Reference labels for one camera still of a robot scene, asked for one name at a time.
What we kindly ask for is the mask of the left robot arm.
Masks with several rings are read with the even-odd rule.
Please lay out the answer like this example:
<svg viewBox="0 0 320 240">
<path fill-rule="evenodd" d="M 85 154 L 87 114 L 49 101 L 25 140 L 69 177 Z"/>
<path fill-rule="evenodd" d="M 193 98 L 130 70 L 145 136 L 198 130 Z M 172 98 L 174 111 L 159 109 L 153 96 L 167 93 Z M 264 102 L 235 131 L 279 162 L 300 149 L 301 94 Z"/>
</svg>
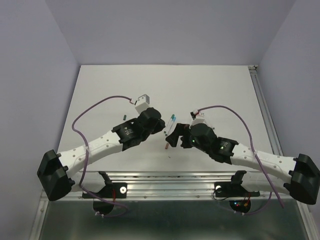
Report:
<svg viewBox="0 0 320 240">
<path fill-rule="evenodd" d="M 109 155 L 123 152 L 138 146 L 150 135 L 161 132 L 165 122 L 161 114 L 150 107 L 137 118 L 133 118 L 88 145 L 81 145 L 68 151 L 56 153 L 47 151 L 37 170 L 42 188 L 50 201 L 57 201 L 70 192 L 88 190 L 106 197 L 111 193 L 111 184 L 107 182 L 105 173 L 96 173 L 93 178 L 84 179 L 82 172 L 85 167 Z"/>
</svg>

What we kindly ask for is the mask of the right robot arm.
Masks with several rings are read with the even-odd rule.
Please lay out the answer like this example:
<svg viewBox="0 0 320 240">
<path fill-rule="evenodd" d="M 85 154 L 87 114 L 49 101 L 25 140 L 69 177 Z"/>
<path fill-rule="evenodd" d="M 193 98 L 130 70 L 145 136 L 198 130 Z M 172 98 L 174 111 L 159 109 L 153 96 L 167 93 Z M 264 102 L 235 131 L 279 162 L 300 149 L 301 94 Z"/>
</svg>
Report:
<svg viewBox="0 0 320 240">
<path fill-rule="evenodd" d="M 229 181 L 217 183 L 215 197 L 258 197 L 261 192 L 286 194 L 293 199 L 315 205 L 320 189 L 320 170 L 305 155 L 286 157 L 255 151 L 235 140 L 218 137 L 205 123 L 179 123 L 165 140 L 175 148 L 181 140 L 184 149 L 196 148 L 218 163 L 251 168 L 238 170 Z"/>
</svg>

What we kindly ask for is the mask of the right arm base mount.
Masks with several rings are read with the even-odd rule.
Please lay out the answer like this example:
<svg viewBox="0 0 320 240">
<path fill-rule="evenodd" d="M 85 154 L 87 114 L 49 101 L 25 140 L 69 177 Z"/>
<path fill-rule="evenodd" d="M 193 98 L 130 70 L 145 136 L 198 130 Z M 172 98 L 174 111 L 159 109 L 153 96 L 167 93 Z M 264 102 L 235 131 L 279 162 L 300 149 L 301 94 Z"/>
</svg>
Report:
<svg viewBox="0 0 320 240">
<path fill-rule="evenodd" d="M 212 197 L 217 201 L 224 201 L 230 198 L 240 198 L 229 200 L 229 205 L 233 211 L 240 214 L 248 214 L 251 209 L 251 198 L 259 197 L 259 191 L 246 190 L 243 186 L 243 178 L 248 172 L 239 170 L 231 176 L 230 181 L 220 181 L 214 184 Z"/>
</svg>

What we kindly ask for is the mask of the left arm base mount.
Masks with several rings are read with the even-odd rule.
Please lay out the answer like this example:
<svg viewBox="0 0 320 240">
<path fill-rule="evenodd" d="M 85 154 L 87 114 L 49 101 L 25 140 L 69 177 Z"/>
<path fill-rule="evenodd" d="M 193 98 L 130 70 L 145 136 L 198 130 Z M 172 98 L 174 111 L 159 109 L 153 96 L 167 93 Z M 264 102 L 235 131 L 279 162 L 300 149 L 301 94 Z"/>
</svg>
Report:
<svg viewBox="0 0 320 240">
<path fill-rule="evenodd" d="M 127 197 L 127 183 L 113 182 L 104 171 L 98 171 L 84 179 L 80 184 L 84 198 L 96 199 L 92 207 L 102 218 L 120 217 L 128 213 L 126 205 L 117 202 Z"/>
</svg>

